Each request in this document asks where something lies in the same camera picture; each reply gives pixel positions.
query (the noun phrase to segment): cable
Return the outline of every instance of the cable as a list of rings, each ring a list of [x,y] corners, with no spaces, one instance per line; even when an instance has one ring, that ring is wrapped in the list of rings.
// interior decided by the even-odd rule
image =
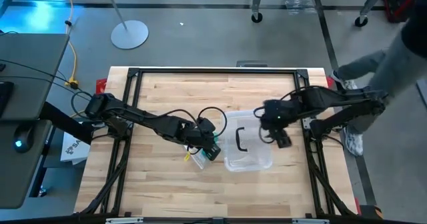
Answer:
[[[195,153],[189,153],[190,155],[195,155],[197,153],[199,153],[199,151],[201,150],[201,148],[199,148]]]
[[[95,139],[101,138],[101,137],[109,137],[109,136],[110,136],[110,134],[104,134],[104,135],[99,135],[99,136],[96,136],[96,137],[92,137],[92,141],[95,140]]]
[[[81,110],[81,111],[78,111],[77,113],[78,114],[82,114],[82,113],[84,113],[85,112],[85,110]],[[72,114],[72,115],[70,115],[70,117],[71,118],[73,118],[73,117],[76,117],[77,116],[77,114],[76,113],[74,113],[74,114]]]
[[[339,144],[342,146],[342,148],[344,149],[344,144],[343,144],[340,140],[338,140],[337,138],[335,138],[335,137],[331,137],[331,136],[328,136],[328,135],[324,135],[324,137],[326,137],[326,138],[329,138],[329,139],[331,139],[331,140],[336,141],[336,142],[337,142],[337,143],[339,143]]]
[[[20,67],[25,67],[25,68],[31,69],[31,70],[33,70],[33,71],[38,71],[38,72],[43,73],[43,74],[46,74],[46,75],[48,75],[48,76],[50,76],[50,77],[58,78],[59,80],[62,80],[62,81],[64,81],[64,82],[69,83],[67,80],[63,79],[62,77],[58,77],[58,76],[56,76],[56,75],[52,75],[52,74],[47,73],[47,72],[45,72],[45,71],[38,70],[37,68],[34,68],[34,67],[30,67],[30,66],[27,66],[27,65],[23,65],[23,64],[20,64],[20,63],[16,63],[16,62],[14,62],[14,61],[8,61],[8,60],[4,60],[4,59],[0,59],[0,61],[5,61],[5,62],[7,62],[7,63],[14,64],[14,65],[18,65],[18,66],[20,66]]]
[[[68,20],[65,21],[65,34],[69,35],[71,32],[71,26],[72,24],[72,20],[73,20],[73,14],[74,14],[74,4],[73,4],[73,0],[69,0],[69,3],[71,5],[71,10],[70,10],[70,14],[68,17]],[[75,53],[75,49],[73,44],[71,43],[70,40],[68,40],[68,45],[70,46],[71,50],[73,51],[73,55],[74,55],[74,66],[73,66],[73,73],[71,74],[69,80],[67,82],[65,82],[65,85],[70,85],[71,88],[74,89],[74,87],[78,87],[79,86],[79,81],[75,80],[75,71],[77,69],[77,54]]]
[[[264,109],[264,107],[257,107],[257,108],[255,108],[255,109],[254,109],[254,116],[255,116],[255,117],[257,117],[257,118],[261,118],[261,116],[257,116],[257,115],[256,115],[256,112],[257,112],[257,111],[259,111],[259,110],[261,110],[261,109]]]
[[[70,90],[70,89],[67,89],[67,88],[63,87],[63,86],[61,86],[61,85],[60,85],[60,84],[58,84],[58,83],[55,83],[55,82],[53,82],[53,81],[49,81],[49,80],[47,80],[47,79],[43,79],[43,78],[37,78],[37,77],[20,77],[20,76],[0,76],[0,78],[23,78],[23,79],[34,79],[34,80],[40,80],[40,81],[47,81],[47,82],[50,82],[50,83],[52,83],[52,84],[54,84],[54,85],[57,85],[58,87],[60,87],[60,88],[62,88],[62,89],[64,89],[64,90],[66,90],[66,91],[71,92],[72,94],[75,94],[75,93],[74,93],[74,91],[72,91],[72,90]]]
[[[78,91],[78,92],[74,93],[74,95],[71,97],[71,108],[73,109],[74,113],[75,113],[76,115],[78,115],[79,117],[84,118],[84,119],[89,119],[88,117],[85,117],[85,116],[83,116],[80,112],[78,112],[78,111],[77,111],[77,109],[76,109],[76,108],[75,108],[75,106],[74,106],[74,99],[75,99],[75,97],[76,97],[78,94],[80,94],[80,93],[85,94],[85,95],[87,95],[87,96],[89,96],[89,97],[92,97],[92,95],[90,95],[89,93],[87,93],[87,92],[85,92],[85,91]]]
[[[10,33],[16,33],[16,34],[18,34],[18,32],[16,32],[16,31],[8,31],[6,33],[0,33],[0,37],[4,36],[4,35],[7,35],[7,34],[10,34]]]
[[[201,134],[201,135],[204,135],[204,134],[203,134],[203,132],[201,131],[201,128],[200,128],[199,123],[197,123],[197,121],[195,120],[194,116],[193,116],[191,113],[189,113],[188,111],[184,110],[184,109],[175,109],[175,110],[168,111],[167,113],[163,113],[163,114],[158,115],[158,116],[155,116],[155,117],[144,117],[144,118],[146,118],[146,119],[157,119],[157,118],[165,117],[165,116],[167,116],[167,115],[169,115],[169,114],[172,114],[172,113],[175,113],[175,112],[179,112],[179,111],[184,112],[184,113],[186,113],[187,115],[189,115],[189,116],[191,117],[191,119],[193,120],[194,124],[195,124],[195,125],[197,126],[197,128],[199,129],[200,134]]]
[[[219,137],[222,133],[224,133],[224,131],[225,131],[225,130],[226,130],[226,128],[227,128],[227,124],[228,124],[227,116],[226,116],[226,114],[224,113],[224,111],[222,111],[222,110],[221,110],[220,108],[218,108],[218,107],[206,107],[206,108],[204,108],[203,110],[201,110],[201,111],[199,112],[199,115],[197,116],[197,118],[200,118],[200,115],[201,115],[204,111],[209,110],[209,109],[215,109],[215,110],[220,111],[220,113],[224,116],[224,119],[226,120],[226,122],[224,123],[224,127],[222,128],[222,130],[220,131],[220,133],[218,133],[217,135],[214,135],[214,136],[213,136],[213,138],[215,138],[215,137]]]
[[[258,137],[260,137],[261,141],[265,144],[271,144],[274,142],[274,139],[272,139],[271,141],[264,140],[264,138],[261,135],[261,127],[258,129]]]
[[[59,74],[61,74],[61,76],[62,76],[64,79],[66,79],[66,77],[65,77],[64,73],[62,73],[60,70],[58,70],[58,73],[59,73]]]

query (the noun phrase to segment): leg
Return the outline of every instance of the leg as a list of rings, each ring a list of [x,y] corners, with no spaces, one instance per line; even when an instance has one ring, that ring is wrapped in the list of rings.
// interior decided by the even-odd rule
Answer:
[[[427,59],[408,50],[401,36],[398,35],[368,85],[373,89],[387,91],[386,105],[388,105],[391,100],[425,74],[427,74]],[[373,116],[359,117],[349,125],[357,133],[363,133],[375,119],[376,117]]]
[[[386,56],[386,52],[381,50],[372,54],[361,57],[347,65],[336,70],[338,77],[343,80],[353,80],[359,77],[363,77],[368,73],[376,72],[379,64]]]

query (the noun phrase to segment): desk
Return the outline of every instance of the desk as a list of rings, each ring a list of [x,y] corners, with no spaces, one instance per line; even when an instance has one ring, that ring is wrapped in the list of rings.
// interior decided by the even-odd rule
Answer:
[[[22,205],[51,125],[65,131],[73,129],[90,143],[90,131],[46,102],[53,81],[52,75],[56,75],[68,39],[69,36],[64,34],[12,33],[0,38],[0,59],[48,73],[0,61],[6,64],[6,68],[0,73],[0,81],[11,81],[15,84],[0,118],[0,208],[18,208]],[[13,148],[16,128],[23,121],[34,121],[38,118],[49,121],[36,121],[32,148],[26,153],[17,153]],[[38,185],[37,182],[42,180],[43,177],[35,180],[34,185]]]
[[[121,98],[127,72],[128,67],[112,67],[106,92]],[[327,85],[323,69],[308,69],[308,74],[311,85]],[[207,106],[224,111],[250,110],[263,100],[280,98],[294,89],[294,79],[283,74],[144,73],[138,108],[156,114],[184,108],[193,115]],[[329,109],[320,118],[332,113]],[[217,130],[222,128],[218,112],[209,110],[204,116]],[[221,153],[209,167],[200,170],[192,161],[183,161],[182,146],[136,125],[120,213],[131,211],[133,216],[143,217],[305,217],[306,213],[314,213],[301,125],[294,123],[287,131],[293,146],[278,149],[273,145],[271,168],[232,173],[225,168]],[[86,208],[105,183],[112,146],[113,141],[107,137],[92,142],[75,211]],[[324,156],[332,187],[356,212],[342,147],[325,140]],[[324,207],[324,192],[319,188]],[[113,205],[111,196],[109,208]]]
[[[6,34],[0,38],[0,59],[13,61],[56,75],[69,36],[65,34]],[[0,120],[36,120],[45,104],[53,77],[5,61],[0,81],[15,84],[13,94]],[[10,78],[8,76],[34,77],[42,80]]]

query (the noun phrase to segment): plastic bin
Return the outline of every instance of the plastic bin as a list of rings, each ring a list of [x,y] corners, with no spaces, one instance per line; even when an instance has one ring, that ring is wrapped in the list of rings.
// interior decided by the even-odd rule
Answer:
[[[253,111],[230,111],[226,116],[227,129],[220,137],[226,168],[229,171],[259,171],[271,167],[272,148],[260,140],[260,120],[254,117]]]

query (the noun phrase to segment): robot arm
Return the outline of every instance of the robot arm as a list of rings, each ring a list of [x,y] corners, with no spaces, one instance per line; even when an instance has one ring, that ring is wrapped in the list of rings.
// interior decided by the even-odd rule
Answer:
[[[277,141],[279,148],[289,147],[290,138],[284,128],[300,119],[315,117],[329,107],[347,106],[342,111],[325,119],[313,119],[310,130],[314,139],[321,139],[332,128],[345,126],[354,118],[363,115],[379,115],[385,107],[383,99],[387,94],[383,91],[373,91],[369,87],[363,89],[333,91],[325,87],[309,86],[289,94],[289,100],[267,100],[259,117],[261,128],[269,131],[268,137]]]
[[[109,93],[94,95],[85,114],[93,121],[104,122],[109,127],[109,133],[120,137],[127,135],[129,124],[126,121],[130,121],[153,129],[167,141],[203,149],[211,161],[221,151],[215,144],[214,124],[203,117],[188,121],[172,115],[154,115],[132,107]]]

